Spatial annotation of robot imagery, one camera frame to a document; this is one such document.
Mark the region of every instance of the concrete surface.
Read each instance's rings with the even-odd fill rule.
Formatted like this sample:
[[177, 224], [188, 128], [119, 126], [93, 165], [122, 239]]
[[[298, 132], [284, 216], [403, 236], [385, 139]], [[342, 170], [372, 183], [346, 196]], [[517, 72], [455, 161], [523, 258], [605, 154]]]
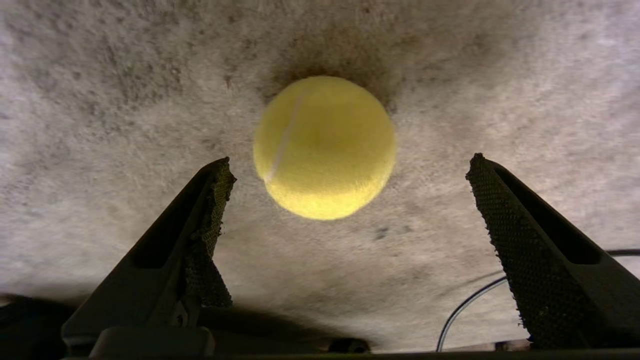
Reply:
[[[215, 260], [237, 306], [376, 351], [433, 349], [499, 276], [464, 178], [475, 152], [603, 248], [640, 245], [637, 1], [0, 6], [0, 291], [79, 301], [223, 156], [239, 181]], [[397, 128], [388, 186], [335, 222], [278, 208], [252, 164], [265, 103], [313, 74], [367, 87]], [[526, 337], [517, 322], [496, 289], [446, 347]]]

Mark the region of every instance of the tennis ball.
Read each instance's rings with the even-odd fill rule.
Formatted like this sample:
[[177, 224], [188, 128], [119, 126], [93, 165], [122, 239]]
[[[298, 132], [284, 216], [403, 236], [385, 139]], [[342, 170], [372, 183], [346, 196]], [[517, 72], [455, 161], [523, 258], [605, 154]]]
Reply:
[[396, 160], [394, 127], [364, 88], [341, 78], [297, 81], [273, 99], [253, 140], [267, 191], [301, 217], [333, 220], [368, 204]]

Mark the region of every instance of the yellow tennis ball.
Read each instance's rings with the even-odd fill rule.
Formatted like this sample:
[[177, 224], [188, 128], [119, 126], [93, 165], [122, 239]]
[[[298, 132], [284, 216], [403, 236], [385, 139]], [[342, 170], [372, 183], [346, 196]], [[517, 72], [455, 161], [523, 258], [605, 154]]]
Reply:
[[396, 160], [394, 127], [364, 88], [341, 78], [297, 81], [269, 103], [253, 140], [267, 191], [305, 218], [344, 218], [384, 187]]

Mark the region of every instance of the wire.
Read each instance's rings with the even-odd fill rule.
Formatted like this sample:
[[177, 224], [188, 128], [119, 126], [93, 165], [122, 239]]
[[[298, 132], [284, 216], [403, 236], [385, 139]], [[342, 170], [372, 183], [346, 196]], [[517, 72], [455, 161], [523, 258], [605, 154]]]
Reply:
[[[619, 258], [622, 256], [640, 256], [640, 249], [623, 249], [623, 250], [610, 250], [607, 253], [614, 257]], [[460, 315], [460, 313], [467, 308], [467, 306], [471, 305], [472, 302], [476, 301], [479, 297], [488, 293], [489, 291], [497, 288], [501, 284], [507, 282], [507, 277], [503, 276], [500, 279], [494, 280], [487, 285], [484, 285], [480, 290], [471, 294], [468, 298], [466, 298], [454, 311], [449, 315], [449, 318], [444, 323], [442, 327], [442, 331], [440, 332], [440, 337], [438, 338], [438, 345], [436, 346], [436, 352], [441, 352], [442, 347], [444, 346], [444, 339], [447, 337], [447, 332], [449, 332], [449, 328], [453, 324], [453, 321]]]

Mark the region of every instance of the black cable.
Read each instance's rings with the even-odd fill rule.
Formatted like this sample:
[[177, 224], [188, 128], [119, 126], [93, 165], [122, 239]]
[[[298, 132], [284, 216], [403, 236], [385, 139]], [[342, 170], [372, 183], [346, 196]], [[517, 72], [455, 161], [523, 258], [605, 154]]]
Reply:
[[[622, 249], [622, 250], [610, 250], [607, 253], [614, 257], [619, 258], [621, 256], [640, 256], [640, 249]], [[436, 352], [441, 352], [442, 347], [444, 346], [444, 339], [447, 337], [447, 332], [449, 332], [449, 328], [453, 324], [453, 321], [460, 315], [460, 313], [467, 308], [472, 302], [476, 301], [482, 295], [488, 293], [489, 291], [497, 288], [501, 284], [507, 282], [507, 277], [503, 276], [500, 279], [494, 280], [487, 285], [484, 285], [480, 290], [471, 294], [468, 298], [466, 298], [454, 311], [449, 315], [449, 318], [444, 323], [442, 327], [442, 331], [440, 332], [440, 337], [438, 338], [438, 345], [436, 346]]]

